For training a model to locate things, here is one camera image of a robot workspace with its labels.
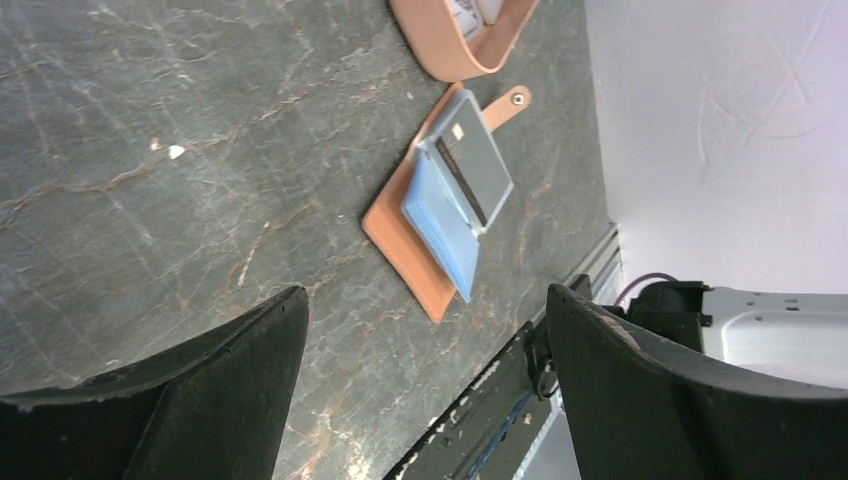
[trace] gray marble surface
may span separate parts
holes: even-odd
[[[302,284],[275,478],[380,478],[607,227],[587,47],[582,2],[542,0],[468,82],[534,102],[495,134],[516,190],[474,301],[437,326],[359,227],[446,88],[385,0],[0,0],[0,393]]]

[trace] tan leather case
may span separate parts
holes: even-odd
[[[439,100],[410,142],[406,157],[389,178],[362,220],[365,233],[395,267],[434,323],[442,321],[456,292],[456,287],[404,217],[401,204],[406,197],[409,182],[415,171],[416,146],[451,96],[461,88],[461,83],[451,85]],[[503,125],[526,108],[530,104],[530,99],[531,95],[527,87],[517,86],[495,100],[483,110],[483,118],[489,129],[494,130]]]
[[[470,42],[453,19],[450,0],[389,3],[424,69],[443,82],[458,82],[503,67],[539,0],[504,0],[495,24],[485,26]]]

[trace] leather strap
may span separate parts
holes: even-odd
[[[524,85],[517,85],[506,95],[492,102],[483,109],[483,119],[486,121],[489,130],[495,131],[518,112],[527,108],[532,98],[533,94],[530,93],[529,88]]]

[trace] white fleck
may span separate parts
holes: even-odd
[[[489,368],[487,368],[487,369],[486,369],[486,371],[483,373],[483,375],[480,375],[480,378],[479,378],[479,379],[477,379],[477,381],[476,381],[476,382],[474,382],[474,384],[473,384],[473,385],[471,385],[471,390],[477,390],[478,388],[480,388],[480,385],[482,385],[482,384],[483,384],[483,382],[485,382],[486,380],[488,380],[488,379],[489,379],[489,377],[491,377],[491,376],[492,376],[492,374],[494,374],[494,373],[497,371],[498,366],[499,366],[500,364],[501,364],[501,361],[500,361],[500,360],[495,360],[495,361],[492,363],[492,366],[491,366],[491,367],[489,367]]]
[[[271,225],[271,222],[265,222],[262,225],[262,230],[265,230]],[[247,254],[247,260],[244,261],[244,267],[241,269],[241,275],[239,275],[238,286],[244,285],[244,279],[247,276],[247,269],[250,267],[250,262],[253,260],[253,255],[256,253],[256,249],[259,248],[259,240],[262,238],[262,235],[259,235],[259,238],[253,242],[253,248],[250,249],[250,253]]]
[[[453,125],[453,127],[451,128],[451,132],[453,132],[453,136],[454,138],[456,138],[457,142],[462,140],[462,137],[465,136],[465,131],[462,129],[462,125],[458,123],[455,123]]]
[[[358,445],[354,444],[354,455],[351,458],[348,458],[347,464],[347,475],[351,480],[366,480],[371,478],[369,475],[371,471],[371,463],[366,460],[365,455],[362,454],[362,449]]]
[[[406,469],[409,468],[409,466],[412,465],[416,460],[418,460],[418,452],[413,453],[412,456],[409,457],[409,461],[403,464],[403,468],[401,468],[400,472],[395,475],[395,480],[401,480],[406,474]]]
[[[185,148],[183,148],[179,145],[171,145],[170,147],[168,147],[168,158],[170,158],[171,160],[179,157],[180,155],[182,155],[184,153],[185,153]]]

